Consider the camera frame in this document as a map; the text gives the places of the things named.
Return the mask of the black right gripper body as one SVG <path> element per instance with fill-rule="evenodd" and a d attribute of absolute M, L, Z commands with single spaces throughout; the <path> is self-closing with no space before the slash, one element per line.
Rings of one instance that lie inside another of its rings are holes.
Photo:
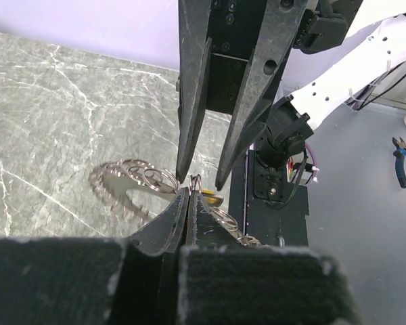
<path fill-rule="evenodd" d="M 266 1 L 213 1 L 208 36 L 212 38 L 206 108 L 231 114 L 245 67 L 261 29 Z M 311 55 L 341 45 L 361 1 L 330 1 L 332 15 L 321 13 L 321 2 L 306 9 L 294 49 Z"/>

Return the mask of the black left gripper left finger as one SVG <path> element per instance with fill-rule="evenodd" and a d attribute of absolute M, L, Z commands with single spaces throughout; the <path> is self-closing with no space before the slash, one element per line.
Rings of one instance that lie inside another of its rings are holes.
<path fill-rule="evenodd" d="M 174 324 L 188 204 L 128 238 L 0 238 L 0 324 Z"/>

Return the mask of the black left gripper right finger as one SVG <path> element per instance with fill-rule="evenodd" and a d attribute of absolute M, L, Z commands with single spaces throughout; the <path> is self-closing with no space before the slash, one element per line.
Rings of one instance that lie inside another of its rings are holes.
<path fill-rule="evenodd" d="M 307 247 L 227 244 L 199 192 L 181 248 L 182 324 L 360 324 L 339 262 Z"/>

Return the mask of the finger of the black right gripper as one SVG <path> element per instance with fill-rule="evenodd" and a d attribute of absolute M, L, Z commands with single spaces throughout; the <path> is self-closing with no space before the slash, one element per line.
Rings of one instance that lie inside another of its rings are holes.
<path fill-rule="evenodd" d="M 265 124 L 259 118 L 273 102 L 272 98 L 266 99 L 265 94 L 292 48 L 306 7 L 306 1 L 294 1 L 288 8 L 284 8 L 281 1 L 266 4 L 219 159 L 215 179 L 218 190 L 225 185 L 238 156 L 265 130 Z"/>
<path fill-rule="evenodd" d="M 180 1 L 179 145 L 176 177 L 185 179 L 204 120 L 212 39 L 211 1 Z"/>

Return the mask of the yellow key tag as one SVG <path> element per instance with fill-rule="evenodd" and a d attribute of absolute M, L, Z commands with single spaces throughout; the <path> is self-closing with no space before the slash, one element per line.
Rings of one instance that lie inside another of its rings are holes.
<path fill-rule="evenodd" d="M 205 201 L 209 204 L 215 204 L 218 200 L 217 196 L 215 195 L 214 192 L 211 192 L 209 190 L 203 190 L 202 191 L 203 197 Z"/>

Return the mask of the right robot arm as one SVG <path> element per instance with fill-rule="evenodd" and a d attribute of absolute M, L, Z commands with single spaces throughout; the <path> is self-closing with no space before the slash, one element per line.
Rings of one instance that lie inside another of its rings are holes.
<path fill-rule="evenodd" d="M 231 116 L 219 159 L 220 190 L 234 162 L 256 140 L 258 161 L 276 175 L 305 149 L 324 119 L 372 81 L 406 62 L 406 1 L 180 1 L 179 149 L 183 181 L 206 111 Z M 293 49 L 317 54 L 361 29 L 376 29 L 314 81 L 277 100 Z"/>

